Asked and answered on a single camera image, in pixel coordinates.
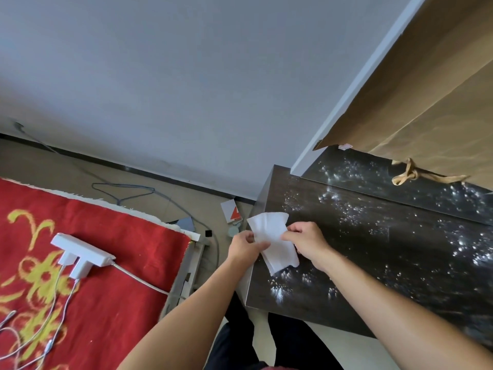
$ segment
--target red triangle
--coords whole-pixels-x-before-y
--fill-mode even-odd
[[[232,220],[235,220],[235,219],[241,219],[242,216],[241,214],[238,212],[238,208],[235,206],[235,210],[233,210],[233,214],[231,214],[231,218]]]

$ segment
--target folded white napkin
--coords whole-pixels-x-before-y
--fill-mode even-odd
[[[289,265],[298,267],[300,264],[293,243],[280,239],[280,236],[287,231],[288,217],[287,213],[265,212],[247,219],[255,241],[270,241],[271,243],[271,246],[262,252],[271,275]]]

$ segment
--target leg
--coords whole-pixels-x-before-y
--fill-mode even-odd
[[[276,366],[298,370],[343,370],[324,342],[303,321],[269,313],[269,327],[276,343]]]
[[[217,334],[205,370],[262,368],[253,341],[253,323],[236,292],[225,314],[226,323]]]

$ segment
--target red tablecloth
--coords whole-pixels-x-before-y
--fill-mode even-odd
[[[0,179],[0,322],[28,340],[53,301],[62,251],[50,244],[57,232],[116,256],[116,262],[169,291],[190,239],[173,230],[111,209]],[[42,353],[56,330],[73,286],[71,266],[58,284],[55,312],[42,333],[22,351],[22,363]],[[113,369],[157,322],[166,296],[112,266],[93,267],[70,301],[63,330],[43,369]],[[0,356],[15,338],[0,333]],[[0,369],[13,368],[13,360]]]

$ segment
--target beige floor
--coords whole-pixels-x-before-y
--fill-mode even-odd
[[[230,241],[226,235],[228,226],[220,206],[220,203],[225,201],[224,198],[89,162],[72,161],[114,183],[152,186],[165,193],[213,229],[219,239],[220,261],[224,261]],[[0,177],[114,203],[114,200],[109,196],[93,190],[91,183],[95,182],[95,179],[75,168],[66,161],[66,158],[6,140],[0,140]],[[123,198],[138,194],[141,191],[127,188],[108,188],[108,192]],[[132,199],[124,205],[154,215],[162,221],[186,217],[176,206],[156,195]],[[243,217],[247,217],[251,205],[238,203],[238,209]],[[204,229],[200,225],[197,225],[196,230],[204,233]],[[215,248],[205,250],[197,278],[197,286],[201,285],[213,272],[215,251]],[[255,309],[250,310],[249,315],[255,324],[254,348],[261,360],[273,365],[275,345],[269,332],[267,315],[265,312]],[[313,323],[309,323],[309,325],[336,356],[345,370],[398,369],[382,345],[375,339]]]

